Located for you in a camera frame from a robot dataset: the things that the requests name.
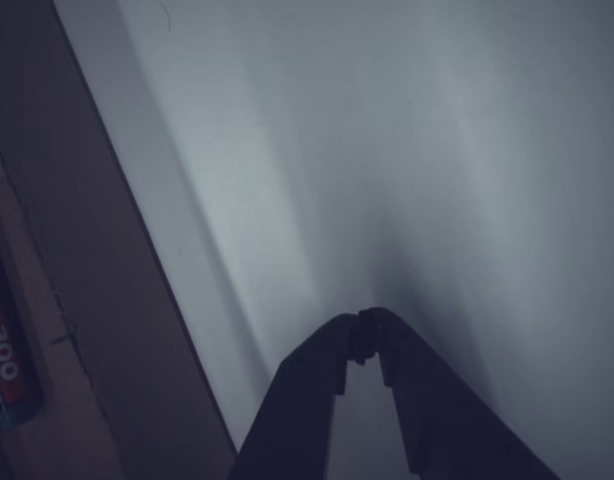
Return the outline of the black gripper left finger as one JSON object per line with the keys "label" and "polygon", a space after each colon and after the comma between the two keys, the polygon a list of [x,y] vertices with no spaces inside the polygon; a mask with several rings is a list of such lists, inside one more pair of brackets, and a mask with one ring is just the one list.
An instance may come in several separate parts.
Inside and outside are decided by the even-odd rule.
{"label": "black gripper left finger", "polygon": [[345,391],[358,317],[334,317],[279,365],[231,479],[324,479],[335,397]]}

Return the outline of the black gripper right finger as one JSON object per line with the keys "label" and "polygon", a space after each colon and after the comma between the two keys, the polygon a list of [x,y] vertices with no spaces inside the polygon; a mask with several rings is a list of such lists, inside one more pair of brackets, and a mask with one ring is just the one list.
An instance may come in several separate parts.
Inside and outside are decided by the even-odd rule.
{"label": "black gripper right finger", "polygon": [[408,468],[422,479],[555,479],[551,470],[403,319],[358,314],[357,358],[376,354]]}

